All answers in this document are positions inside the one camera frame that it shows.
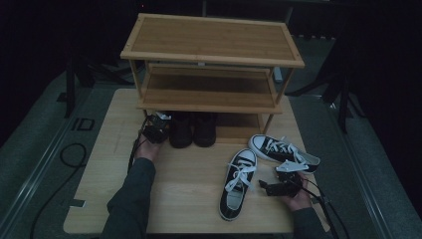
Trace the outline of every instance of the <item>sneaker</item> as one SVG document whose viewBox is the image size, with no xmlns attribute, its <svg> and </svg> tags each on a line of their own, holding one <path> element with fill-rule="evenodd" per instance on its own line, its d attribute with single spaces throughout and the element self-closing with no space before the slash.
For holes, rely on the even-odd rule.
<svg viewBox="0 0 422 239">
<path fill-rule="evenodd" d="M 220 215 L 226 221 L 235 220 L 257 170 L 257 155 L 249 148 L 240 150 L 229 163 L 226 183 L 220 200 Z"/>
<path fill-rule="evenodd" d="M 320 159 L 310 155 L 286 140 L 286 137 L 276 139 L 263 134 L 256 134 L 249 140 L 251 148 L 258 157 L 266 160 L 285 162 L 286 160 L 306 164 L 309 168 L 303 170 L 304 174 L 312 174 L 317 170 Z"/>
</svg>

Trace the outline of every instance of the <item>wooden shoe rack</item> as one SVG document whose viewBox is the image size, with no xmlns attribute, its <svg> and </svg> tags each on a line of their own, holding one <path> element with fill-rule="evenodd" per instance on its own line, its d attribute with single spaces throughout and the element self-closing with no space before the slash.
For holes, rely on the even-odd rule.
<svg viewBox="0 0 422 239">
<path fill-rule="evenodd" d="M 217 142 L 233 143 L 267 131 L 294 69 L 305 66 L 284 23 L 155 14 L 139 14 L 120 56 L 145 114 L 219 113 Z M 136 60 L 145 61 L 143 80 Z M 279 91 L 275 67 L 288 69 Z"/>
</svg>

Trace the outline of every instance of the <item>gray carpet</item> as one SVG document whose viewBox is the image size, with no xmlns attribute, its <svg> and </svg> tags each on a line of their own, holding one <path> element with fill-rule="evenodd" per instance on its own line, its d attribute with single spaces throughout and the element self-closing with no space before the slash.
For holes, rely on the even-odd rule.
<svg viewBox="0 0 422 239">
<path fill-rule="evenodd" d="M 307 67 L 295 73 L 288 87 L 289 91 L 296 90 L 315 78 L 325 54 L 332 46 L 332 42 L 325 40 L 296 41 Z M 51 164 L 44 179 L 34 192 L 30 203 L 23 205 L 25 210 L 18 217 L 16 225 L 10 228 L 8 238 L 29 238 L 39 209 L 73 173 L 73 168 L 63 165 L 60 161 L 60 151 L 63 148 L 74 142 L 83 143 L 88 150 L 88 159 L 112 94 L 117 88 L 121 86 L 110 82 L 98 83 L 93 89 L 77 88 L 80 101 L 78 107 L 72 118 L 63 119 L 66 106 L 57 103 L 56 98 L 59 92 L 65 90 L 65 78 L 58 77 L 0 149 L 2 217 L 6 215 L 21 185 L 36 168 L 37 163 L 48 157 L 48 154 L 51 155 Z M 307 151 L 322 159 L 316 172 L 318 185 L 344 221 L 350 238 L 420 238 L 421 221 L 407 199 L 370 124 L 352 112 L 353 118 L 347 119 L 348 134 L 340 132 L 336 124 L 337 110 L 316 97 L 323 90 L 324 86 L 307 93 L 306 96 L 291 98 L 291 103 Z M 94 120 L 93 129 L 78 130 L 74 127 L 77 125 L 77 119 L 86 119 L 87 125 L 82 125 L 82 128 L 89 127 L 91 120 Z M 58 142 L 56 147 L 50 145 L 54 139 Z M 77 164 L 81 158 L 83 152 L 78 146 L 73 146 L 64 153 L 64 159 L 72 164 Z M 69 235 L 63 231 L 69 202 L 76 192 L 82 173 L 83 170 L 80 169 L 45 208 L 36 225 L 34 238 L 94 236 Z M 345 238 L 332 213 L 331 218 L 340 238 Z M 272 234 L 234 236 L 261 239 L 291 237 Z"/>
</svg>

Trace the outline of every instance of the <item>black cable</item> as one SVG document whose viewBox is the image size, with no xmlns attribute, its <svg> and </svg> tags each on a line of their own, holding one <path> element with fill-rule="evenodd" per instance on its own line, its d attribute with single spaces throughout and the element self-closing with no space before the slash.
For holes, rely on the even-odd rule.
<svg viewBox="0 0 422 239">
<path fill-rule="evenodd" d="M 144 143 L 144 141 L 142 143 L 139 143 L 139 140 L 140 140 L 140 135 L 142 134 L 143 129 L 145 128 L 147 122 L 148 122 L 148 117 L 146 117 L 145 120 L 143 121 L 142 127 L 140 128 L 140 130 L 137 133 L 137 139 L 133 142 L 133 147 L 132 147 L 132 151 L 130 153 L 129 163 L 128 163 L 128 166 L 127 166 L 127 173 L 129 173 L 129 171 L 130 171 L 130 169 L 133 165 L 134 153 L 137 151 L 137 149 L 140 147 L 140 145 Z"/>
<path fill-rule="evenodd" d="M 69 147 L 71 147 L 71 146 L 75 146 L 75 145 L 77 145 L 77 146 L 80 146 L 81 148 L 82 148 L 82 150 L 84 151 L 84 155 L 83 155 L 83 157 L 81 158 L 81 161 L 80 161 L 80 163 L 78 163 L 77 165 L 72 165 L 72 164 L 70 164 L 70 163 L 67 163 L 67 162 L 65 162 L 65 160 L 64 160 L 64 158 L 63 158 L 63 153 L 64 153 L 64 151 L 66 150 L 66 149 L 68 149 Z M 35 226 L 37 225 L 37 222 L 38 222 L 38 219 L 39 219 L 39 217 L 41 216 L 41 214 L 43 213 L 43 211 L 44 211 L 44 209 L 47 207 L 47 205 L 50 203 L 50 201 L 56 196 L 56 194 L 65 186 L 65 184 L 66 183 L 68 183 L 70 180 L 71 180 L 71 178 L 78 172 L 78 170 L 80 169 L 80 168 L 83 168 L 83 167 L 85 167 L 86 166 L 86 164 L 84 163 L 85 162 L 85 159 L 87 158 L 87 148 L 83 145 L 83 144 L 81 144 L 81 143 L 78 143 L 78 142 L 75 142 L 75 143 L 71 143 L 71 144 L 69 144 L 69 145 L 67 145 L 66 147 L 64 147 L 62 150 L 61 150 L 61 152 L 60 152 L 60 160 L 62 161 L 62 163 L 64 164 L 64 165 L 66 165 L 66 166 L 69 166 L 69 167 L 72 167 L 72 168 L 74 168 L 75 170 L 72 172 L 72 174 L 62 183 L 62 185 L 60 185 L 60 187 L 50 196 L 50 198 L 44 203 L 44 205 L 41 207 L 41 209 L 38 211 L 38 213 L 37 213 L 37 215 L 35 216 L 35 219 L 34 219 L 34 221 L 33 221 L 33 223 L 32 223 L 32 226 L 31 226 L 31 234 L 30 234 L 30 239 L 33 239 L 34 238 L 34 232 L 35 232 Z"/>
<path fill-rule="evenodd" d="M 320 195 L 323 198 L 326 198 L 325 194 L 323 193 L 323 191 L 319 188 L 319 186 L 317 186 L 315 183 L 313 183 L 312 181 L 309 181 L 308 179 L 306 179 L 306 181 L 310 182 L 311 184 L 313 184 L 319 191 Z M 338 222 L 340 223 L 342 229 L 344 230 L 345 236 L 347 238 L 350 238 L 349 234 L 348 234 L 348 230 L 345 227 L 345 224 L 343 223 L 343 221 L 341 220 L 341 218 L 339 217 L 337 211 L 334 209 L 334 207 L 332 206 L 332 204 L 328 201 L 326 204 L 328 204 L 329 208 L 331 208 L 332 212 L 334 213 L 335 217 L 337 218 Z"/>
<path fill-rule="evenodd" d="M 307 182 L 310 182 L 311 184 L 313 184 L 313 185 L 314 185 L 314 186 L 318 189 L 320 196 L 316 196 L 313 192 L 311 192 L 311 191 L 307 190 L 306 188 L 304 188 L 304 187 L 303 187 L 303 186 L 301 186 L 301 185 L 298 185 L 298 184 L 294 183 L 292 180 L 289 180 L 289 182 L 290 182 L 290 183 L 292 183 L 292 184 L 294 184 L 294 185 L 296 185 L 297 187 L 299 187 L 299 188 L 300 188 L 300 189 L 302 189 L 303 191 L 307 192 L 308 194 L 310 194 L 311 196 L 313 196 L 313 197 L 314 197 L 314 198 L 315 198 L 315 199 L 319 202 L 320 207 L 322 208 L 323 214 L 324 214 L 324 215 L 325 215 L 325 217 L 326 217 L 326 221 L 327 221 L 327 223 L 328 223 L 329 227 L 331 228 L 331 233 L 332 233 L 332 236 L 333 236 L 335 239 L 338 239 L 339 237 L 338 237 L 338 234 L 337 234 L 337 232 L 336 232 L 336 230 L 335 230 L 334 224 L 332 223 L 331 218 L 329 217 L 328 211 L 326 210 L 326 205 L 327 205 L 327 204 L 329 205 L 329 207 L 330 207 L 330 208 L 331 208 L 331 210 L 333 211 L 333 213 L 334 213 L 335 217 L 337 218 L 337 220 L 338 220 L 338 221 L 339 221 L 339 223 L 341 224 L 341 227 L 342 227 L 342 229 L 344 230 L 344 233 L 345 233 L 346 238 L 350 238 L 350 237 L 349 237 L 349 234 L 348 234 L 348 231 L 347 231 L 347 228 L 345 227 L 345 225 L 344 225 L 344 223 L 342 222 L 341 218 L 338 216 L 337 212 L 334 210 L 334 208 L 333 208 L 333 206 L 331 205 L 331 203 L 329 203 L 329 201 L 326 201 L 325 194 L 322 192 L 322 190 L 321 190 L 321 189 L 320 189 L 320 188 L 319 188 L 319 187 L 318 187 L 315 183 L 313 183 L 312 181 L 310 181 L 310 180 L 308 180 L 308 179 L 304 179 L 304 180 L 306 180 Z"/>
</svg>

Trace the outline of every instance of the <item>wooden table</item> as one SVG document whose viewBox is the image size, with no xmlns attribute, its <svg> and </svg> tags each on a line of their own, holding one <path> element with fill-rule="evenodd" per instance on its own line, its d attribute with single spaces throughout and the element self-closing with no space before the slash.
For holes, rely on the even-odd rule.
<svg viewBox="0 0 422 239">
<path fill-rule="evenodd" d="M 106 204 L 122 186 L 128 158 L 143 113 L 137 109 L 136 90 L 117 90 L 106 113 L 75 199 L 85 207 L 71 207 L 64 229 L 68 233 L 101 233 L 108 213 Z M 276 115 L 269 135 L 287 136 L 304 148 L 290 102 L 282 103 L 284 113 Z M 155 166 L 148 233 L 285 233 L 292 232 L 289 209 L 277 197 L 268 197 L 258 179 L 275 183 L 277 163 L 262 159 L 252 180 L 238 219 L 227 222 L 219 215 L 227 163 L 247 144 L 216 143 L 203 148 L 192 144 L 174 149 L 168 141 Z M 317 192 L 310 185 L 310 190 Z M 315 205 L 325 230 L 328 229 L 320 206 Z"/>
</svg>

